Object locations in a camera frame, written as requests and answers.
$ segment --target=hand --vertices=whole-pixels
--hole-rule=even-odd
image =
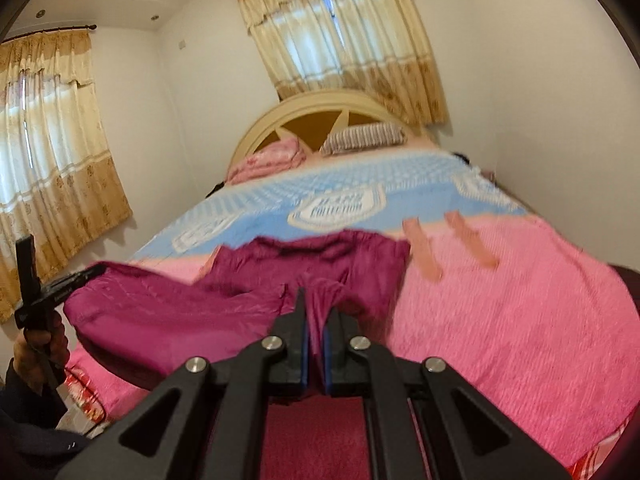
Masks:
[[[42,387],[47,383],[44,370],[40,366],[39,358],[34,348],[42,349],[50,343],[50,359],[60,366],[69,361],[69,339],[65,336],[65,326],[62,317],[54,313],[53,332],[46,330],[23,330],[14,343],[14,370],[18,376],[37,394],[42,394]]]

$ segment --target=purple cloth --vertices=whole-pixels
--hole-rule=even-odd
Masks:
[[[83,343],[167,376],[192,356],[235,356],[293,311],[304,286],[317,356],[332,306],[348,307],[362,321],[388,315],[409,250],[405,241],[352,230],[294,242],[261,237],[236,250],[221,247],[209,274],[193,285],[107,262],[64,312]]]

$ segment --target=striped pillow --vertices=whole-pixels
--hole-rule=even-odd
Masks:
[[[406,138],[402,127],[395,123],[371,123],[349,126],[340,132],[329,134],[320,154],[322,156],[337,153],[370,150],[383,146],[404,144]]]

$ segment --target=sunburst headboard design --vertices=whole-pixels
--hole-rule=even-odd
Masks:
[[[425,128],[412,128],[371,97],[355,90],[317,90],[284,100],[255,121],[238,143],[229,166],[268,144],[298,137],[307,152],[316,152],[331,132],[356,124],[393,122],[416,136]]]

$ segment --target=silver bolt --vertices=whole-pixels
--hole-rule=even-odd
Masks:
[[[443,372],[447,368],[446,362],[444,362],[444,360],[439,357],[429,357],[424,362],[424,366],[425,368],[427,368],[428,371],[433,372],[435,374],[439,374],[440,372]]]
[[[277,350],[282,346],[282,339],[276,335],[268,335],[262,340],[262,348],[265,350]]]
[[[197,374],[207,367],[207,360],[203,357],[192,357],[187,361],[184,367],[192,374]]]
[[[354,350],[366,350],[370,348],[371,341],[369,341],[368,337],[357,335],[356,337],[351,338],[351,341],[349,341],[349,345]]]

